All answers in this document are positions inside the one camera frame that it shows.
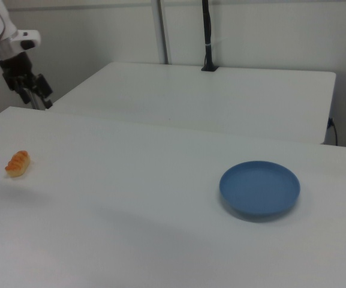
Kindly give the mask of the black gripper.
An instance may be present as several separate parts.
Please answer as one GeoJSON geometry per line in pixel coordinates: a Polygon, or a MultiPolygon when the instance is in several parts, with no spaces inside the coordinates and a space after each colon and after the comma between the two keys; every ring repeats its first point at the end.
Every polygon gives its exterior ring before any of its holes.
{"type": "Polygon", "coordinates": [[[52,102],[48,97],[53,93],[50,85],[42,74],[35,76],[32,73],[32,63],[26,52],[19,53],[18,55],[0,60],[0,67],[2,69],[2,76],[11,91],[16,91],[25,104],[31,102],[31,96],[26,91],[36,90],[36,94],[40,97],[46,109],[52,107],[52,102]]]}

